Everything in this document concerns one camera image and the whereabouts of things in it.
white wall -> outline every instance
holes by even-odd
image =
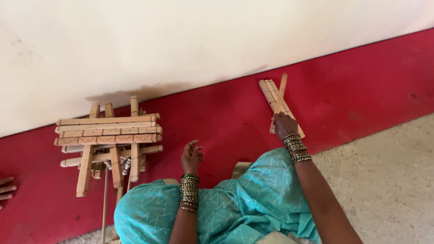
[[[433,26],[433,0],[0,0],[0,136]]]

woman's right hand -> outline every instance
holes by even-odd
[[[291,116],[280,112],[274,114],[273,118],[276,122],[274,130],[280,140],[283,140],[283,138],[289,134],[298,134],[298,123],[295,119],[292,119]]]

woman's left hand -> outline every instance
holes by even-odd
[[[204,147],[196,146],[199,140],[194,140],[185,145],[184,151],[181,155],[181,165],[184,170],[184,174],[197,175],[197,168],[199,163],[205,160],[205,154],[199,152]]]

green bangle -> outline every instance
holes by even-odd
[[[184,177],[187,177],[187,176],[200,179],[199,176],[195,176],[195,175],[191,175],[191,174],[184,174],[181,178],[184,178]]]

beige cloth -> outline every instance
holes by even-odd
[[[273,231],[264,238],[256,242],[256,244],[315,244],[306,238],[296,238],[292,233],[285,236],[281,232]]]

